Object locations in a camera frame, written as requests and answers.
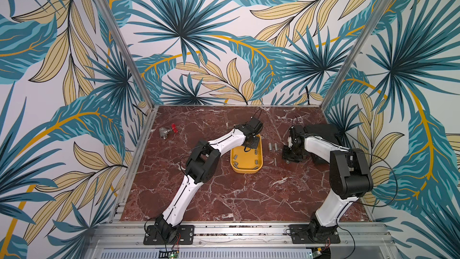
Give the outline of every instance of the white robot arm segment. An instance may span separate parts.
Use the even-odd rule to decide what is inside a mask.
[[[229,152],[235,147],[241,146],[246,136],[238,129],[233,129],[226,135],[209,141],[209,145],[217,149],[221,155]],[[185,175],[171,204],[164,210],[163,217],[171,226],[178,225],[184,218],[185,210],[195,196],[195,193],[203,185],[203,182],[195,184],[190,175]]]

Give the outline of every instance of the aluminum frame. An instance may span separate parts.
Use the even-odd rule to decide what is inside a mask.
[[[292,244],[287,235],[290,224],[307,224],[308,222],[183,222],[195,226],[195,236],[192,245],[187,248],[207,247],[317,247],[320,244]],[[103,249],[113,248],[138,248],[151,249],[155,246],[146,246],[144,241],[145,222],[113,222],[101,224],[89,243],[86,253],[87,259],[96,259]],[[341,243],[333,244],[334,247],[353,246],[379,246],[383,255],[390,259],[400,259],[396,244],[393,241],[385,224],[382,222],[340,222],[342,228],[347,229],[351,235],[338,229]]]
[[[110,213],[107,222],[112,223],[113,221],[119,221],[121,218],[121,214],[123,213],[124,206],[126,201],[128,200],[129,192],[131,191],[132,182],[134,181],[134,177],[138,171],[139,164],[141,162],[142,155],[145,151],[145,147],[147,145],[147,141],[150,136],[150,131],[152,130],[153,123],[156,118],[156,114],[158,112],[158,107],[154,107],[152,112],[147,116],[145,120],[145,125],[142,128],[141,134],[139,136],[138,146],[134,151],[134,155],[132,156],[131,164],[126,170],[126,179],[123,187],[120,189],[120,193],[118,194],[117,198],[115,199],[115,204],[112,212]]]

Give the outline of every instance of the black cable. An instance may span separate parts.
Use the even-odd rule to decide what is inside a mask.
[[[147,219],[147,221],[144,223],[144,231],[145,233],[148,235],[148,236],[152,236],[152,234],[148,233],[147,232],[147,223],[152,220],[152,219],[155,219],[153,217],[150,217],[149,219]],[[158,233],[158,235],[160,235],[160,237],[163,239],[163,243],[165,244],[165,251],[168,252],[168,248],[166,247],[166,240],[163,238],[163,236],[161,236],[161,233],[158,231],[158,228],[155,227],[155,230],[156,232]]]
[[[259,111],[260,111],[260,113],[259,113],[259,116],[257,117],[257,119],[259,119],[260,116],[262,115],[262,108],[257,109],[257,111],[254,113],[254,115],[251,118],[255,117],[257,112],[259,112]]]
[[[353,235],[351,234],[351,232],[348,231],[347,229],[344,229],[344,228],[342,228],[342,227],[339,226],[339,217],[340,217],[340,215],[342,214],[343,210],[345,210],[345,209],[348,207],[349,204],[350,204],[350,203],[345,204],[345,206],[342,208],[342,210],[340,211],[339,215],[337,216],[337,218],[336,218],[336,220],[335,220],[335,225],[337,225],[337,227],[339,227],[339,228],[342,229],[343,231],[347,231],[348,234],[350,234],[351,238],[353,239],[353,251],[352,251],[347,257],[342,258],[342,259],[347,259],[347,258],[349,258],[349,257],[354,253],[354,251],[355,251],[355,249],[356,249],[356,242],[355,242],[355,239],[353,238]]]
[[[314,137],[314,138],[316,138],[316,139],[318,139],[318,140],[326,141],[326,142],[328,142],[328,143],[330,143],[330,144],[332,144],[332,145],[334,145],[334,146],[336,146],[336,147],[350,150],[350,148],[348,148],[348,147],[339,146],[339,145],[337,145],[337,144],[335,144],[335,143],[332,143],[331,141],[327,141],[327,140],[322,139],[321,137],[318,137],[318,136],[316,136],[316,135],[312,135],[312,134],[308,134],[308,133],[299,133],[299,135],[309,135],[309,136],[312,136],[312,137]],[[395,173],[395,171],[393,170],[393,168],[390,166],[390,164],[388,164],[388,162],[386,162],[385,159],[383,159],[382,157],[380,157],[380,156],[378,156],[378,155],[371,154],[371,153],[364,152],[364,151],[358,151],[358,150],[352,150],[352,151],[353,151],[353,152],[358,152],[358,153],[363,153],[363,154],[368,154],[368,155],[371,155],[371,156],[375,156],[375,157],[379,158],[380,160],[382,160],[383,162],[385,162],[385,164],[388,165],[388,168],[389,168],[389,169],[391,170],[391,172],[393,173],[393,176],[395,177],[395,184],[396,184],[396,192],[395,192],[394,197],[392,198],[392,200],[391,200],[390,202],[388,202],[388,203],[385,204],[385,205],[380,205],[380,206],[377,206],[377,205],[370,205],[370,204],[365,204],[365,203],[358,202],[358,201],[356,201],[356,203],[357,203],[357,204],[364,205],[364,206],[370,206],[370,207],[385,207],[385,206],[388,206],[388,205],[392,204],[392,203],[394,202],[394,200],[396,199],[396,196],[397,196],[397,194],[398,194],[398,180],[397,180],[397,178],[396,178],[396,173]]]

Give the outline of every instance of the black mounting plate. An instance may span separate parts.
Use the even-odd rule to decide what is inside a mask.
[[[315,242],[308,236],[308,224],[293,224],[289,225],[289,232],[292,239],[292,244],[326,244],[329,242]],[[329,237],[331,244],[340,243],[339,235],[331,234]]]
[[[179,245],[192,245],[194,225],[179,225],[177,231],[180,234]],[[147,226],[147,233],[144,236],[144,245],[164,245],[165,242],[156,231],[155,225]]]

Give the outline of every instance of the metal extrusion profile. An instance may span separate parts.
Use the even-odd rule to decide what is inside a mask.
[[[102,18],[104,19],[107,28],[109,29],[112,37],[114,39],[115,44],[117,44],[118,50],[122,54],[126,65],[128,66],[129,71],[131,72],[134,81],[137,83],[139,90],[141,92],[144,101],[147,103],[149,109],[153,109],[153,101],[145,87],[144,82],[140,76],[138,68],[136,67],[136,63],[134,62],[131,53],[129,52],[128,46],[121,35],[121,31],[118,27],[118,24],[115,20],[115,17],[112,13],[112,10],[109,7],[109,4],[106,0],[94,0],[98,11],[101,13]]]
[[[323,110],[327,108],[330,101],[334,97],[335,93],[339,89],[340,85],[342,84],[343,79],[348,74],[348,71],[350,70],[352,64],[355,62],[356,56],[359,54],[365,41],[367,40],[367,38],[371,35],[372,31],[377,26],[377,23],[382,18],[383,14],[385,13],[391,1],[392,0],[379,0],[377,2],[374,8],[374,11],[372,12],[371,16],[367,20],[366,25],[362,29],[361,33],[358,35],[358,38],[356,39],[355,44],[351,48],[351,51],[346,57],[345,62],[343,63],[340,70],[337,72],[337,75],[334,81],[332,82],[331,87],[327,91],[326,96],[324,97],[324,100],[322,101],[320,105]]]
[[[126,179],[123,187],[121,187],[120,192],[115,200],[114,209],[110,213],[107,222],[111,223],[113,221],[118,221],[121,218],[121,214],[123,213],[123,208],[128,199],[129,191],[131,191],[132,182],[134,181],[134,177],[138,170],[142,155],[144,153],[145,147],[147,145],[147,141],[150,135],[150,130],[152,129],[152,125],[155,121],[156,113],[158,112],[158,107],[154,107],[152,112],[147,116],[145,120],[145,125],[142,128],[141,134],[139,136],[138,145],[132,157],[131,164],[129,165],[128,169],[126,170]]]
[[[286,234],[290,224],[307,224],[293,222],[184,222],[195,226],[192,245],[187,248],[203,247],[317,247],[318,244],[292,244]],[[396,247],[387,227],[382,222],[341,222],[340,226],[350,231],[338,229],[341,243],[335,247],[380,246],[382,251],[392,252]],[[114,222],[97,227],[90,241],[87,258],[97,258],[94,254],[102,249],[134,248],[148,249],[145,246],[144,222]]]

